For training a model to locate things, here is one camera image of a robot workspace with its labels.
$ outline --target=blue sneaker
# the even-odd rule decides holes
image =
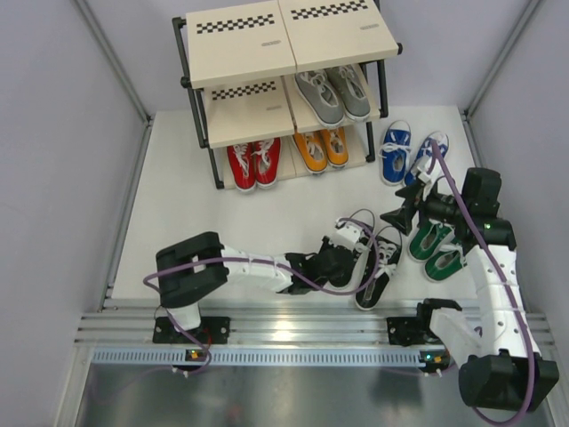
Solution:
[[[380,147],[383,157],[383,181],[397,185],[404,177],[411,155],[411,129],[403,120],[391,124]]]
[[[405,176],[405,185],[411,185],[415,182],[415,180],[416,180],[415,174],[417,173],[417,171],[414,170],[414,167],[417,165],[419,160],[423,156],[433,157],[433,149],[431,147],[431,141],[433,141],[433,140],[435,140],[437,142],[438,148],[441,150],[441,154],[443,155],[443,157],[445,157],[446,153],[448,153],[449,141],[448,141],[448,136],[446,135],[446,133],[442,133],[439,131],[433,132],[421,144],[421,148],[419,149],[419,152],[417,153],[417,157],[415,158],[415,161],[413,162],[413,166],[411,166],[411,169],[409,170],[409,172]]]

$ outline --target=shoe rack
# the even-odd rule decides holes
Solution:
[[[372,110],[365,124],[368,153],[358,149],[362,142],[346,119],[348,166],[375,160],[371,121],[389,113],[383,60],[402,51],[379,9],[379,0],[271,0],[172,19],[180,83],[216,188],[235,187],[223,148],[267,138],[283,137],[278,180],[308,173],[298,165],[292,135],[323,127],[294,87],[294,73],[301,71],[359,64],[355,69]],[[379,105],[367,84],[370,64],[377,67]]]

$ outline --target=shoe pair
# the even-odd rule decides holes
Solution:
[[[375,280],[366,289],[356,293],[356,306],[360,310],[371,310],[377,305],[401,259],[401,245],[379,235],[375,237],[375,241],[379,252],[376,254],[373,246],[370,249],[362,284],[369,279],[376,261],[379,262],[380,269],[375,274]]]
[[[252,191],[257,184],[267,189],[276,182],[280,138],[232,145],[227,151],[231,172],[240,191]]]
[[[294,83],[327,129],[337,128],[345,116],[355,121],[370,116],[370,103],[352,65],[298,73]]]
[[[446,156],[449,149],[448,136],[436,131],[429,135],[421,144],[413,165],[409,167],[411,157],[411,128],[403,120],[393,123],[385,133],[385,139],[380,147],[383,158],[383,181],[388,185],[397,185],[405,180],[405,185],[411,185],[416,180],[416,166],[423,156],[433,157],[431,142],[435,141]]]
[[[453,229],[441,223],[428,222],[420,227],[409,244],[409,255],[425,262],[425,275],[432,282],[446,280],[466,265]]]
[[[344,128],[331,131],[295,133],[294,145],[310,173],[323,173],[330,164],[342,168],[348,162],[348,146]]]

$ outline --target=yellow sneaker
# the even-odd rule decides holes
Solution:
[[[344,167],[348,162],[348,146],[344,128],[320,131],[326,147],[328,162],[333,167]]]
[[[328,166],[328,159],[318,133],[295,133],[294,145],[299,150],[304,165],[310,173],[322,173]]]

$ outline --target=black sneaker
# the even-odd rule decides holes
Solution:
[[[391,279],[391,276],[395,273],[397,263],[401,258],[401,245],[379,236],[375,239],[380,249],[378,255],[380,260],[380,269],[375,275],[375,280],[366,289],[363,289],[356,294],[356,306],[360,310],[371,310],[377,305],[381,298],[381,294],[383,294],[385,287]],[[376,259],[375,249],[372,246],[370,254],[367,257],[367,264],[365,265],[362,283],[365,283],[372,274]]]

